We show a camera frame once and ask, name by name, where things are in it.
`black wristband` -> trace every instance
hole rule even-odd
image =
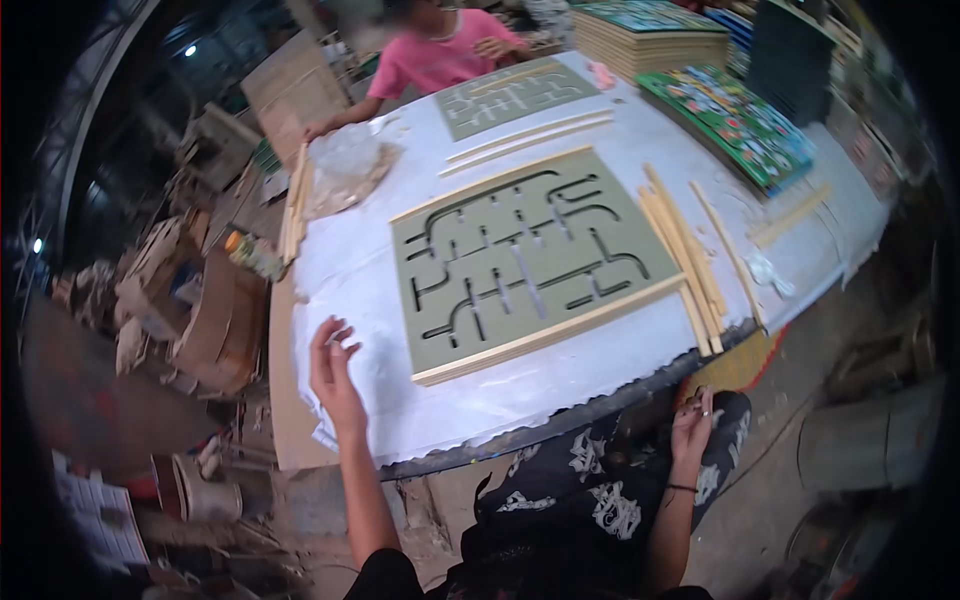
[[[697,492],[696,488],[690,488],[689,486],[678,486],[672,483],[666,484],[666,488],[668,490],[684,490],[685,492],[693,492],[693,493]]]

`workbench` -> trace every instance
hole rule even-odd
[[[587,61],[579,53],[554,58],[592,81]],[[508,133],[601,108],[612,108],[612,123],[518,150],[451,177],[437,176],[448,166],[448,156]],[[430,198],[585,144],[593,146],[631,193],[649,183],[642,165],[652,163],[706,249],[728,306],[723,318],[725,348],[738,344],[759,326],[768,331],[780,328],[838,278],[852,276],[886,223],[888,209],[874,206],[877,200],[869,184],[823,125],[804,130],[818,148],[816,166],[807,178],[810,182],[804,184],[829,182],[845,202],[855,199],[851,201],[853,212],[862,215],[867,210],[868,216],[854,228],[848,223],[828,227],[822,215],[811,212],[764,249],[778,273],[797,291],[782,298],[772,285],[758,286],[751,281],[758,300],[761,323],[757,323],[733,262],[689,183],[696,180],[704,188],[737,253],[744,256],[756,251],[746,233],[771,214],[782,213],[806,192],[787,190],[775,199],[761,197],[625,82],[617,81],[600,95],[529,114],[456,143],[430,96],[379,119],[376,126],[382,128],[383,138],[404,148],[399,161],[365,201],[311,222],[294,272],[274,285],[270,387],[276,455],[285,470],[337,462],[336,453],[312,437],[318,418],[301,399],[312,396],[306,372],[309,340],[328,314],[347,318],[356,328],[355,337],[365,343],[351,361],[350,371],[372,414],[372,453],[385,479],[453,468],[541,442],[650,398],[706,362],[697,353],[683,303],[674,294],[506,363],[429,388],[414,385],[409,380],[410,359],[398,308],[388,221]],[[556,414],[564,408],[569,410]],[[391,423],[393,428],[376,431],[374,420],[384,426]],[[424,430],[433,429],[443,431],[442,444],[427,441],[399,454],[380,451],[398,444],[397,439],[404,436],[416,434],[420,440],[430,433]]]

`person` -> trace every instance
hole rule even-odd
[[[386,0],[386,16],[400,33],[383,49],[367,98],[323,123],[310,123],[306,142],[372,119],[383,101],[399,98],[408,84],[421,94],[493,72],[498,64],[533,58],[526,44],[492,14],[445,10],[432,0]]]
[[[463,562],[425,596],[400,549],[367,441],[367,414],[348,374],[359,344],[329,317],[311,344],[310,385],[340,446],[353,561],[346,598],[710,598],[680,587],[690,535],[736,467],[750,401],[701,388],[635,463],[605,464],[616,416],[520,450],[503,484],[474,501]]]

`hand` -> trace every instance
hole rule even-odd
[[[303,141],[310,143],[313,140],[317,139],[321,135],[327,135],[333,131],[333,120],[327,120],[323,123],[313,122],[307,123],[306,127],[303,128]]]
[[[367,413],[347,372],[347,361],[360,344],[343,348],[352,333],[347,322],[331,315],[317,327],[310,343],[310,388],[333,420],[337,440],[367,435]]]
[[[500,60],[514,50],[514,44],[499,37],[484,37],[473,44],[473,52],[481,59]]]
[[[710,386],[700,387],[674,415],[670,433],[674,463],[696,463],[699,467],[712,430],[713,389]]]

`plastic bag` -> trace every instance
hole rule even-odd
[[[781,298],[790,298],[796,292],[792,283],[777,274],[773,263],[767,260],[766,256],[754,252],[747,256],[744,262],[747,263],[747,269],[750,270],[750,275],[753,276],[757,284],[773,285]]]
[[[400,149],[381,142],[370,124],[355,123],[313,140],[307,153],[314,173],[303,216],[313,220],[367,198],[396,162]]]

